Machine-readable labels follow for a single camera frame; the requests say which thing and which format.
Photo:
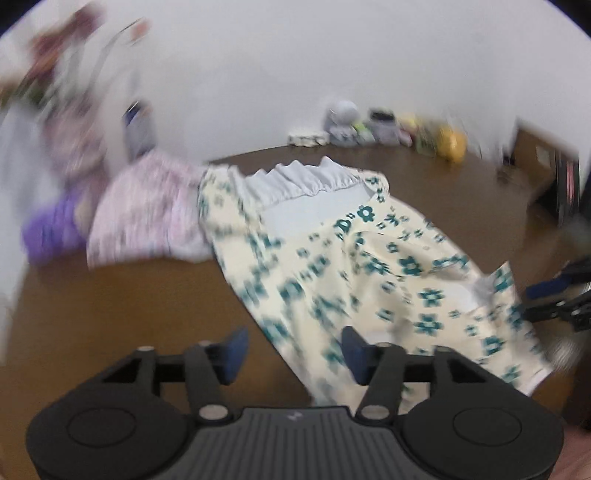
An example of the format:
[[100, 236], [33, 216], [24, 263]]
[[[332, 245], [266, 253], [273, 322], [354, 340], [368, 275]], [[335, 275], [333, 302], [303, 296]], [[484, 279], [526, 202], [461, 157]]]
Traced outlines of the cream green floral dress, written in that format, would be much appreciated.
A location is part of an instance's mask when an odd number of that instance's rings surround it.
[[551, 374], [511, 268], [482, 273], [380, 173], [329, 157], [249, 176], [214, 166], [198, 207], [226, 282], [318, 405], [356, 408], [365, 392], [346, 327], [415, 355], [452, 348], [524, 394]]

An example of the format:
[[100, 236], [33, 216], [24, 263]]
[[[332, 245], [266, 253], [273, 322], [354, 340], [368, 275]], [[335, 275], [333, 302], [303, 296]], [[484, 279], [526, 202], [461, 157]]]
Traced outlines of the tablet with screen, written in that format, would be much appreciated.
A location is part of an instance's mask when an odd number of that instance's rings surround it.
[[551, 213], [558, 226], [569, 223], [579, 211], [579, 161], [561, 150], [554, 151], [555, 176], [551, 184]]

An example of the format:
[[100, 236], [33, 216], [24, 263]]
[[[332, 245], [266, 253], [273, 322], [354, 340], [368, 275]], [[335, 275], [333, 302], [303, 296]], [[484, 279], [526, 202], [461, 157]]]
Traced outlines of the brown cardboard stand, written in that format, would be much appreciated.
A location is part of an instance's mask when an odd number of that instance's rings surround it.
[[555, 180], [556, 156], [570, 148], [556, 136], [524, 119], [516, 120], [508, 146], [502, 149], [497, 179], [517, 187], [533, 203]]

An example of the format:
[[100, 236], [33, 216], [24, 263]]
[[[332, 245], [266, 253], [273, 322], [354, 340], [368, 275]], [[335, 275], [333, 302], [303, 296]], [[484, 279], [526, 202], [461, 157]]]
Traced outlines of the pink floral garment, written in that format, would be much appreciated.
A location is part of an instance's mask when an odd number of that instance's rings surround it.
[[121, 171], [98, 203], [87, 240], [89, 268], [158, 258], [211, 258], [199, 223], [204, 166], [152, 150]]

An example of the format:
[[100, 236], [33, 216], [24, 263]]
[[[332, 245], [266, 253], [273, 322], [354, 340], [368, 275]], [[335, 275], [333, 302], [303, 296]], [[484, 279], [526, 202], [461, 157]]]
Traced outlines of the yellow mug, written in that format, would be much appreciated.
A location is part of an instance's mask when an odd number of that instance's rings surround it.
[[437, 154], [452, 163], [464, 160], [467, 151], [467, 137], [449, 125], [442, 126], [437, 135]]

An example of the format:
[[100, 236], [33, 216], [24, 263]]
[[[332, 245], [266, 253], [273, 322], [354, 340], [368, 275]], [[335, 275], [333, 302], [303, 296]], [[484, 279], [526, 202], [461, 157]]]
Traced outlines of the glass cup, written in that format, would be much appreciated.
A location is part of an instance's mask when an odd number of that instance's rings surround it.
[[439, 120], [418, 117], [415, 130], [415, 150], [424, 156], [436, 157], [437, 144], [442, 122]]

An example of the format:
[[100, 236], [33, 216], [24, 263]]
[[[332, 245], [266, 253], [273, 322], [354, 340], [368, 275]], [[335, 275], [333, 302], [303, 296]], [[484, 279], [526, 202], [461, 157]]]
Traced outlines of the purple tissue pack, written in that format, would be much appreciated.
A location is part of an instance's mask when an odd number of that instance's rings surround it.
[[31, 264], [42, 265], [86, 247], [92, 201], [73, 191], [38, 210], [22, 227], [21, 240]]

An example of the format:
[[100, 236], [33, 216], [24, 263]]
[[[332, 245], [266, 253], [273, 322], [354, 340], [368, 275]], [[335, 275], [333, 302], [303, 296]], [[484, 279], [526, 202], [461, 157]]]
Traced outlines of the white tin box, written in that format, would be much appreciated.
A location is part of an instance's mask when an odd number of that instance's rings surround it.
[[367, 127], [379, 144], [394, 146], [400, 143], [400, 129], [392, 110], [370, 109]]

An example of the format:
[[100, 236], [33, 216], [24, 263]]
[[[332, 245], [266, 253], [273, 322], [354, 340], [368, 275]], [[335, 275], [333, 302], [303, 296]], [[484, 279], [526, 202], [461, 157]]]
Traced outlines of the white power strip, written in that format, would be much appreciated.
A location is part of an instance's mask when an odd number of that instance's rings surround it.
[[301, 148], [329, 145], [329, 133], [324, 130], [295, 131], [287, 136], [287, 144]]

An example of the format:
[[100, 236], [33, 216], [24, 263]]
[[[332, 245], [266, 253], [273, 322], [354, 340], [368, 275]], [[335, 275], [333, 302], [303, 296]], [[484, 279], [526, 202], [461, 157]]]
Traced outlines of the white astronaut figurine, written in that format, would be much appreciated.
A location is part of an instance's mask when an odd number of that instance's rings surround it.
[[352, 147], [356, 141], [355, 124], [360, 119], [356, 104], [349, 100], [339, 100], [329, 105], [325, 113], [324, 129], [329, 142], [335, 146]]

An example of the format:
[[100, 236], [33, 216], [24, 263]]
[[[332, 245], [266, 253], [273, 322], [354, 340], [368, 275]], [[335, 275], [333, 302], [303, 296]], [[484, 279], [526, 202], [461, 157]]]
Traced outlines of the plastic drink bottle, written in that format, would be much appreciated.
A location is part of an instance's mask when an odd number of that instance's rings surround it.
[[156, 146], [148, 104], [141, 100], [132, 102], [125, 110], [122, 121], [128, 157], [134, 162]]

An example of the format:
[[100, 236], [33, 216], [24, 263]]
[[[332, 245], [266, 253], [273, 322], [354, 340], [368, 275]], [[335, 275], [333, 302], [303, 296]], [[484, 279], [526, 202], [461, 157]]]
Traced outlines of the pink purple vase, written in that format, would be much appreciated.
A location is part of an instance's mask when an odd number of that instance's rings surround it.
[[53, 107], [43, 124], [51, 168], [64, 184], [73, 184], [101, 167], [106, 148], [97, 111], [87, 96]]

